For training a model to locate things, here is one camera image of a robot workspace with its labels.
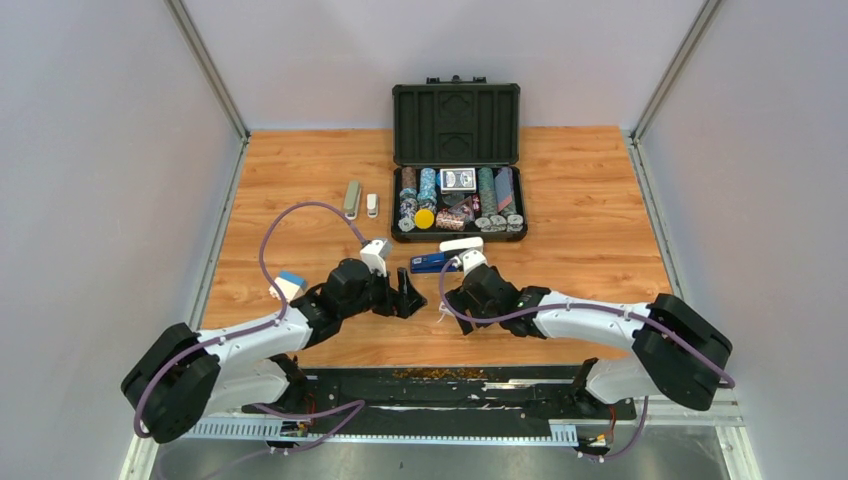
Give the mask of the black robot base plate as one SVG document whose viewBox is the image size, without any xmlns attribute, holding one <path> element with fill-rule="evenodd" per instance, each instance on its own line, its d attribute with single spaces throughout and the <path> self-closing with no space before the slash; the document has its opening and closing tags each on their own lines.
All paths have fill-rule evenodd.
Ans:
<svg viewBox="0 0 848 480">
<path fill-rule="evenodd" d="M 580 408 L 571 396 L 574 365 L 442 368 L 306 368 L 269 407 L 281 413 L 321 413 L 362 400 L 349 423 L 343 413 L 311 421 L 321 433 L 352 423 L 401 433 L 536 433 L 552 420 L 606 428 L 636 418 L 631 401 Z"/>
</svg>

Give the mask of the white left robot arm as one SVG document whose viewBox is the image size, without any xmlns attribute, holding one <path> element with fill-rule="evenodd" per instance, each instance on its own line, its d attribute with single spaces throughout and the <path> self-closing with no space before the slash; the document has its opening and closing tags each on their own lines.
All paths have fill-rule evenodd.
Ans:
<svg viewBox="0 0 848 480">
<path fill-rule="evenodd" d="M 218 330 L 169 326 L 120 384 L 138 436 L 169 443 L 205 416 L 256 403 L 298 411 L 307 389 L 284 355 L 326 341 L 359 314 L 407 319 L 426 306 L 406 269 L 397 279 L 393 287 L 363 261 L 344 259 L 277 313 Z"/>
</svg>

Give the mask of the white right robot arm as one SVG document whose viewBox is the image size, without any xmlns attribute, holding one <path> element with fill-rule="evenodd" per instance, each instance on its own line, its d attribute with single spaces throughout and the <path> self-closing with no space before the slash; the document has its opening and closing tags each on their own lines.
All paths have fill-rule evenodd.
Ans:
<svg viewBox="0 0 848 480">
<path fill-rule="evenodd" d="M 517 289 L 485 263 L 464 268 L 460 286 L 441 286 L 439 294 L 444 309 L 468 327 L 498 324 L 517 337 L 577 339 L 628 351 L 625 358 L 584 362 L 570 392 L 584 417 L 626 398 L 656 395 L 707 411 L 718 390 L 736 386 L 726 370 L 732 342 L 672 294 L 626 304 L 546 287 Z"/>
</svg>

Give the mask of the white and blue staple box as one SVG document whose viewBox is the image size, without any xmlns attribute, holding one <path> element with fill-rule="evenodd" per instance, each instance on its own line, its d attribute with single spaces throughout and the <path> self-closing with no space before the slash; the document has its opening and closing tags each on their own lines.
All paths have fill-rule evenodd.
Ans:
<svg viewBox="0 0 848 480">
<path fill-rule="evenodd" d="M 276 300 L 285 299 L 291 302 L 308 290 L 308 282 L 289 271 L 281 270 L 274 278 L 274 284 L 269 287 L 269 294 Z"/>
</svg>

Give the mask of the blue stapler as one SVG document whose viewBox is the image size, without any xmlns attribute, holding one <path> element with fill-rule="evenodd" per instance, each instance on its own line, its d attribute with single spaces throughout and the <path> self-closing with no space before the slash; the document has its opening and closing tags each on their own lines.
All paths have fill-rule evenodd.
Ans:
<svg viewBox="0 0 848 480">
<path fill-rule="evenodd" d="M 447 272 L 459 272 L 462 266 L 453 261 L 458 254 L 459 251 L 446 251 L 413 256 L 409 261 L 409 272 L 411 274 L 439 273 L 444 267 L 447 267 Z"/>
</svg>

